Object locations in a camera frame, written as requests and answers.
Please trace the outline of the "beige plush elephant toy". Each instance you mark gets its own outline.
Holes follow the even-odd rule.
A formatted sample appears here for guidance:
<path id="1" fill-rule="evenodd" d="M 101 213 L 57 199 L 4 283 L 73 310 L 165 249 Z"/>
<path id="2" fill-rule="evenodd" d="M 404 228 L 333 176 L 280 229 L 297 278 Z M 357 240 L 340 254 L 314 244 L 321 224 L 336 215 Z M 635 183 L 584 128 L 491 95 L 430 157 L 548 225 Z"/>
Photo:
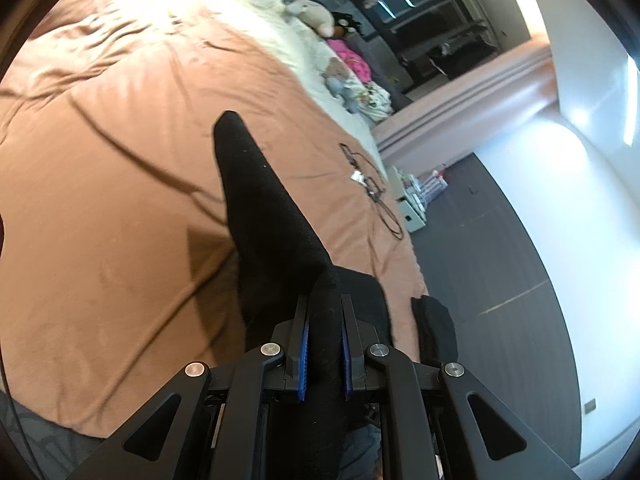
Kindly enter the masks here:
<path id="1" fill-rule="evenodd" d="M 321 3 L 311 0 L 294 0 L 285 6 L 285 10 L 313 29 L 320 37 L 334 36 L 334 17 Z"/>

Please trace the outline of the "hanging dark clothes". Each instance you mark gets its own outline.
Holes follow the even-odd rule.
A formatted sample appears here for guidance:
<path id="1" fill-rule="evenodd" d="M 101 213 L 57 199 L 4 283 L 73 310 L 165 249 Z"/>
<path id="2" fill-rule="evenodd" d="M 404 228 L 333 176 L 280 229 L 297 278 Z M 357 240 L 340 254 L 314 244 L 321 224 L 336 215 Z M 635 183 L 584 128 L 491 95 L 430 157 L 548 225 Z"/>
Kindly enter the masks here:
<path id="1" fill-rule="evenodd" d="M 405 68 L 418 68 L 427 60 L 431 68 L 454 80 L 499 53 L 500 49 L 490 41 L 486 22 L 474 21 L 401 50 L 398 60 Z"/>

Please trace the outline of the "pink curtain right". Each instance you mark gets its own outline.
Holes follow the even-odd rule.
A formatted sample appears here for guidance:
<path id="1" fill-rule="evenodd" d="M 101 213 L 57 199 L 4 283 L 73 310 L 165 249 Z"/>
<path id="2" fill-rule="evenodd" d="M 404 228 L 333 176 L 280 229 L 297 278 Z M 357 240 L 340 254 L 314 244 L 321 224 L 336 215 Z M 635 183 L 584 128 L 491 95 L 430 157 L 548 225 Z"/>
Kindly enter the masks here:
<path id="1" fill-rule="evenodd" d="M 372 134 L 386 167 L 424 174 L 455 164 L 557 100 L 549 40 L 537 37 L 415 100 Z"/>

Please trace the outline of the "striped gift bag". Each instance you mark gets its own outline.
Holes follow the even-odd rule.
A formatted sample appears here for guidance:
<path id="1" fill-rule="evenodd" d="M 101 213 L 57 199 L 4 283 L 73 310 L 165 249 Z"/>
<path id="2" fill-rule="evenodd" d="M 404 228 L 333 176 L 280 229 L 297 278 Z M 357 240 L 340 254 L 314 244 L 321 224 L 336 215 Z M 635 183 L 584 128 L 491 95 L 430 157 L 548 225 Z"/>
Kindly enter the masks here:
<path id="1" fill-rule="evenodd" d="M 430 204 L 448 188 L 446 169 L 445 165 L 439 165 L 420 180 L 420 197 L 424 205 Z"/>

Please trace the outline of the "pink blanket bundle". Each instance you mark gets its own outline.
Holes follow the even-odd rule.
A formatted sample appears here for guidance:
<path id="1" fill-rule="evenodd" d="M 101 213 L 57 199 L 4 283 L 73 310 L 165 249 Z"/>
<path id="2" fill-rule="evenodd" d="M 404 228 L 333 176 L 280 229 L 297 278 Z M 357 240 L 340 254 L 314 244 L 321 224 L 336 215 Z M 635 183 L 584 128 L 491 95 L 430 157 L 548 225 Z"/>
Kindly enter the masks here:
<path id="1" fill-rule="evenodd" d="M 344 40 L 329 39 L 328 45 L 363 84 L 368 84 L 372 81 L 369 64 L 360 54 L 352 50 Z"/>

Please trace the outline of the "person's grey patterned trousers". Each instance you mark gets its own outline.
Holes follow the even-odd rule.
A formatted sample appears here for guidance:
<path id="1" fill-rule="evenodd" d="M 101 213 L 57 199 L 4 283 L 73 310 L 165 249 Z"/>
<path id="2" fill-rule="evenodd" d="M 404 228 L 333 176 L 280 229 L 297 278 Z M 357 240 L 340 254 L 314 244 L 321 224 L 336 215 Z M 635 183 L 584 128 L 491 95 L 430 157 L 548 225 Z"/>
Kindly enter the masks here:
<path id="1" fill-rule="evenodd" d="M 12 411 L 1 391 L 1 421 L 33 471 L 45 479 L 66 479 L 103 442 L 48 422 L 17 401 Z M 381 431 L 373 425 L 352 430 L 344 442 L 339 479 L 382 479 Z"/>

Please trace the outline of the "cream bed sheet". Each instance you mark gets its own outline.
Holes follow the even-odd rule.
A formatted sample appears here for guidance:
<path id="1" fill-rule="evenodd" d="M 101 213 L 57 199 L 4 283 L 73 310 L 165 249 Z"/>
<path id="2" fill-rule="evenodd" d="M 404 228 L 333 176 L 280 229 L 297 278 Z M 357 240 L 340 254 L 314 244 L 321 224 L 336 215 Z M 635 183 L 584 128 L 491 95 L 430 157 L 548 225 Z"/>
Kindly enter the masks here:
<path id="1" fill-rule="evenodd" d="M 318 107 L 356 139 L 383 169 L 384 165 L 371 133 L 371 122 L 360 114 L 349 113 L 341 98 L 332 96 L 322 74 L 335 52 L 298 18 L 287 16 L 279 0 L 204 0 L 224 24 L 249 36 L 262 50 L 285 65 Z"/>

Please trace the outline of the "black pants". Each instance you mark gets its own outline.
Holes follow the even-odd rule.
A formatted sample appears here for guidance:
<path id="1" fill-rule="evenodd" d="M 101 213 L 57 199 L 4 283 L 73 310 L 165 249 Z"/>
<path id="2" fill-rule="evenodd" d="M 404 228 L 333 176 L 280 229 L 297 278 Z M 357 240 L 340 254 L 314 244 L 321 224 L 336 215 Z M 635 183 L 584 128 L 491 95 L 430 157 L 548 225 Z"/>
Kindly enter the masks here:
<path id="1" fill-rule="evenodd" d="M 334 266 L 326 248 L 258 148 L 243 119 L 227 110 L 213 126 L 214 153 L 239 254 L 238 294 L 245 347 L 269 341 L 308 304 L 303 393 L 272 400 L 266 411 L 269 479 L 373 479 L 381 431 L 367 404 L 349 400 L 341 296 L 356 318 L 390 344 L 390 315 L 380 283 Z"/>

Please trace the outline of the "orange brown bed blanket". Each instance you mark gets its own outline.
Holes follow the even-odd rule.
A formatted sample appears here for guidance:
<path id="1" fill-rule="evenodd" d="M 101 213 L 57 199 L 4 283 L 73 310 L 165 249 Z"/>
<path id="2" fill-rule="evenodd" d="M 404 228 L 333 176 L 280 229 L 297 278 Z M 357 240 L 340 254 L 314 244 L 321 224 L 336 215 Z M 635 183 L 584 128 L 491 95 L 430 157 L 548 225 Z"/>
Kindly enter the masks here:
<path id="1" fill-rule="evenodd" d="M 212 128 L 238 113 L 333 262 L 419 353 L 408 240 L 352 180 L 383 164 L 314 35 L 258 0 L 60 0 L 1 84 L 1 347 L 12 396 L 105 438 L 191 361 L 244 351 Z"/>

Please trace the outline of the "folded black clothes stack right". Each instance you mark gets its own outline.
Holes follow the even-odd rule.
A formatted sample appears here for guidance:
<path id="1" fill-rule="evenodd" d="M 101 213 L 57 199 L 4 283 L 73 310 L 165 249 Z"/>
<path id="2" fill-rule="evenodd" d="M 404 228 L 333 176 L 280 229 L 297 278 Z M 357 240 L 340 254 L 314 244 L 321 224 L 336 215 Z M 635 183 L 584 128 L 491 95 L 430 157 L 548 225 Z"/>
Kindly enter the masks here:
<path id="1" fill-rule="evenodd" d="M 449 310 L 431 296 L 411 299 L 418 333 L 420 363 L 439 366 L 457 362 L 458 342 Z"/>

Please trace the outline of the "cream bedside drawer cabinet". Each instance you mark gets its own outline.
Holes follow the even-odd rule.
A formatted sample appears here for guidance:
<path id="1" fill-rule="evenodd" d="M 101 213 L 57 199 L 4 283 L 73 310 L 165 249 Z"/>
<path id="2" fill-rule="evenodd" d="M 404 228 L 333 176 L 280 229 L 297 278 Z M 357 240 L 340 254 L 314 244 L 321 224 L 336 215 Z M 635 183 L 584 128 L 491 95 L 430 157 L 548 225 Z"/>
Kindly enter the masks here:
<path id="1" fill-rule="evenodd" d="M 409 233 L 423 229 L 426 226 L 426 207 L 421 200 L 419 181 L 395 166 L 387 167 L 386 174 L 390 194 L 398 205 L 405 229 Z"/>

